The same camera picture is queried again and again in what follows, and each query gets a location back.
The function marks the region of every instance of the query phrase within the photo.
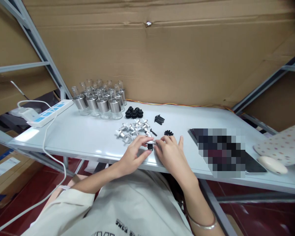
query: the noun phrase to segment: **white cable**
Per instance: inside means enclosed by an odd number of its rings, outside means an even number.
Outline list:
[[[46,103],[50,108],[51,106],[47,103],[47,102],[44,102],[44,101],[35,101],[35,100],[24,100],[24,101],[20,101],[17,103],[17,106],[20,108],[20,103],[22,102],[43,102],[43,103]],[[63,162],[57,160],[56,158],[54,158],[52,155],[50,155],[46,150],[45,150],[45,141],[46,141],[46,136],[47,136],[47,131],[49,129],[49,127],[53,124],[53,122],[55,121],[55,119],[57,118],[58,114],[56,112],[56,116],[55,118],[51,121],[51,123],[48,125],[46,131],[45,131],[45,136],[44,136],[44,141],[43,141],[43,151],[44,153],[46,153],[51,159],[55,160],[56,162],[62,164],[63,166],[63,170],[64,170],[64,178],[63,180],[60,182],[60,184],[58,184],[56,186],[56,188],[51,191],[51,193],[45,197],[43,200],[41,200],[40,202],[36,203],[35,205],[31,206],[30,208],[26,209],[25,211],[23,211],[22,213],[18,214],[17,216],[15,216],[12,220],[8,221],[7,223],[5,223],[4,225],[2,225],[0,227],[0,231],[3,230],[5,227],[7,227],[8,225],[10,225],[11,223],[13,223],[15,220],[17,220],[18,218],[20,218],[22,215],[26,214],[27,212],[29,212],[30,210],[34,209],[35,207],[39,206],[40,204],[42,204],[43,202],[45,202],[52,194],[53,192],[64,182],[64,180],[66,179],[67,177],[67,169],[66,169],[66,166]]]

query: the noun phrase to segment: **white mouse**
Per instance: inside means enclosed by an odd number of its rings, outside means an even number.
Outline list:
[[[287,168],[279,161],[267,157],[267,156],[261,156],[258,158],[258,161],[261,165],[263,165],[264,168],[277,173],[277,174],[286,174],[288,172]]]

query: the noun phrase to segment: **pink polka dot cloth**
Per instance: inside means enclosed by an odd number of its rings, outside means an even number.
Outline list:
[[[272,157],[285,166],[295,165],[295,125],[253,146],[261,156]]]

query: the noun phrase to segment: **pixelated blurred area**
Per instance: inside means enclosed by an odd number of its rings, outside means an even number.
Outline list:
[[[195,128],[199,155],[215,178],[244,178],[245,137],[240,129]]]

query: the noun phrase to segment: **red tile floor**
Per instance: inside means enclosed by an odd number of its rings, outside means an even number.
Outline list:
[[[69,169],[75,171],[79,160],[69,158]],[[84,169],[79,174],[90,175]],[[23,210],[44,199],[63,179],[63,174],[43,167],[27,183],[22,191],[3,209],[0,209],[0,226],[21,213]],[[214,195],[230,196],[248,193],[262,193],[267,190],[208,181]],[[21,235],[36,220],[45,204],[28,212],[0,232],[0,236]],[[231,215],[245,236],[295,235],[295,204],[221,204],[223,211]]]

